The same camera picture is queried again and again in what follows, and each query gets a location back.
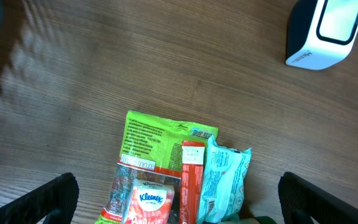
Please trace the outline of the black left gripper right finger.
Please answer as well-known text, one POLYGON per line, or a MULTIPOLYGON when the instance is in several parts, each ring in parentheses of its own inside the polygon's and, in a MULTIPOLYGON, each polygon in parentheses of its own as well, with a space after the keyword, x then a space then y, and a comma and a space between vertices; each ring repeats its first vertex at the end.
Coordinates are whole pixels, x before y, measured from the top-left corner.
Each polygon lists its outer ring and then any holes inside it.
POLYGON ((292 172, 281 176, 278 196, 285 223, 358 223, 357 208, 292 172))

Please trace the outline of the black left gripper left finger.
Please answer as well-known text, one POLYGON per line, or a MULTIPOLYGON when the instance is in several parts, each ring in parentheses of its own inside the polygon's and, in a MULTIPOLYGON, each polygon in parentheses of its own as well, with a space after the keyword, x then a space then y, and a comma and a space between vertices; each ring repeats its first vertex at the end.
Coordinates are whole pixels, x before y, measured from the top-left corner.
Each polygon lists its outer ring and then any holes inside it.
POLYGON ((76 210, 79 186, 71 173, 50 182, 0 208, 0 223, 70 223, 76 210))

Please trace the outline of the green lid spice jar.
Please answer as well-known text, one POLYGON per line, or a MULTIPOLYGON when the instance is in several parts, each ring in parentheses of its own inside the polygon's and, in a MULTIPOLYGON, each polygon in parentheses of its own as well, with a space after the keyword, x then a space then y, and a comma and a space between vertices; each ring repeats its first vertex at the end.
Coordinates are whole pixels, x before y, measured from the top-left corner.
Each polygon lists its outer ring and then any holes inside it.
POLYGON ((261 216, 242 220, 230 220, 218 224, 277 224, 277 222, 268 216, 261 216))

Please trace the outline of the pale green wipes packet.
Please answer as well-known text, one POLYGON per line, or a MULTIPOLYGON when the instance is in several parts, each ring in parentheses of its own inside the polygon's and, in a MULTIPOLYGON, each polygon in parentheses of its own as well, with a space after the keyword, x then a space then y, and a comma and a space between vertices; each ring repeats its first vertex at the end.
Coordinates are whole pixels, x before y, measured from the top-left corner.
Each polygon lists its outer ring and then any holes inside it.
POLYGON ((239 219, 251 157, 251 148, 239 151, 218 146, 214 136, 208 139, 197 224, 239 219))

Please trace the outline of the white red tissue packet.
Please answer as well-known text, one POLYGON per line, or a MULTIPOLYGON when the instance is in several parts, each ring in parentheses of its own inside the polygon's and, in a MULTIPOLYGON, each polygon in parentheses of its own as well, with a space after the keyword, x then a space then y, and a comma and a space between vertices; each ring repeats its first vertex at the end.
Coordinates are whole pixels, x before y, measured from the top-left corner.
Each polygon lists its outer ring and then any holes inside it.
POLYGON ((122 224, 167 224, 175 191, 171 185, 136 179, 127 198, 122 224))

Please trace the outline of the green snack bag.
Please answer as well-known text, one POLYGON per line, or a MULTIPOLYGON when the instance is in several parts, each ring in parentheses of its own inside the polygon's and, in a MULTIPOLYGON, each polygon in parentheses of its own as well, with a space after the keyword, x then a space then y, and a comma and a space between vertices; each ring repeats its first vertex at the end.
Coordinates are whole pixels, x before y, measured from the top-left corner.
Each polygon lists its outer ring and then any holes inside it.
POLYGON ((124 201, 136 178, 171 185, 178 192, 182 142, 206 144, 210 136, 217 135, 217 127, 128 111, 109 200, 96 223, 121 222, 124 201))

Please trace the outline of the red tube packet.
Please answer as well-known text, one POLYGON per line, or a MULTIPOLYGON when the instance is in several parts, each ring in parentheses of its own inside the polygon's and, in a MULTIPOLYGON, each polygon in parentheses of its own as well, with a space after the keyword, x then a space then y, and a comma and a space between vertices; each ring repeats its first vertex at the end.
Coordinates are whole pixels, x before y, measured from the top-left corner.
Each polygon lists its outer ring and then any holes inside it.
POLYGON ((179 224, 195 224, 203 182, 205 145, 203 142, 182 142, 179 224))

